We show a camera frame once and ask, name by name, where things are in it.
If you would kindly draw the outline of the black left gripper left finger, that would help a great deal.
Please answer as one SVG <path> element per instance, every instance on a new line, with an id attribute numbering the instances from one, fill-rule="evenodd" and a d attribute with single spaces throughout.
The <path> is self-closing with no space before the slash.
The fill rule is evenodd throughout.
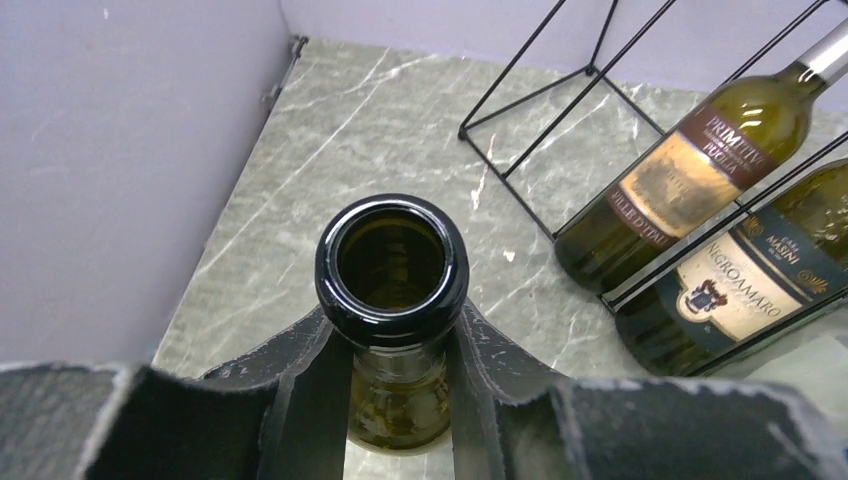
<path id="1" fill-rule="evenodd" d="M 352 351 L 314 310 L 200 379 L 141 364 L 1 367 L 5 479 L 339 479 Z"/>

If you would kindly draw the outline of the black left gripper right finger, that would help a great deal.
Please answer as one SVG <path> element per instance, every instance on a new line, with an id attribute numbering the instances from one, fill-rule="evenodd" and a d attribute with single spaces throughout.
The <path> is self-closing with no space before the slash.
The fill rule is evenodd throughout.
<path id="1" fill-rule="evenodd" d="M 570 378 L 465 303 L 448 335 L 459 479 L 843 479 L 797 390 L 723 379 Z"/>

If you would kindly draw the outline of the dark wine bottle cream label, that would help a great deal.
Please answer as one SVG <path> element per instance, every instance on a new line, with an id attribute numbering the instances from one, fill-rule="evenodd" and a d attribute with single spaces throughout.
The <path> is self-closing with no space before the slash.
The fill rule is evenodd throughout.
<path id="1" fill-rule="evenodd" d="M 417 196 L 360 199 L 322 233 L 314 282 L 325 316 L 352 349 L 349 440 L 393 455 L 443 443 L 447 336 L 470 283 L 455 223 Z"/>

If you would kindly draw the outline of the dark wine bottle black top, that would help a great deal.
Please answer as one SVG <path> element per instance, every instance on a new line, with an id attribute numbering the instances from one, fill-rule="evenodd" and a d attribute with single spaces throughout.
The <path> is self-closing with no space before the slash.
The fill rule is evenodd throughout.
<path id="1" fill-rule="evenodd" d="M 623 305 L 615 325 L 655 375 L 689 376 L 847 286 L 847 162 L 812 172 Z"/>

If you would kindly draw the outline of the green wine bottle grey capsule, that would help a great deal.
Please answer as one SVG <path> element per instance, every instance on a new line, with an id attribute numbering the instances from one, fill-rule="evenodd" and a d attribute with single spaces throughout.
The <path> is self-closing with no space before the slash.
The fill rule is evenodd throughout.
<path id="1" fill-rule="evenodd" d="M 846 72 L 840 22 L 781 71 L 710 93 L 559 233 L 561 267 L 594 294 L 617 288 L 789 160 Z"/>

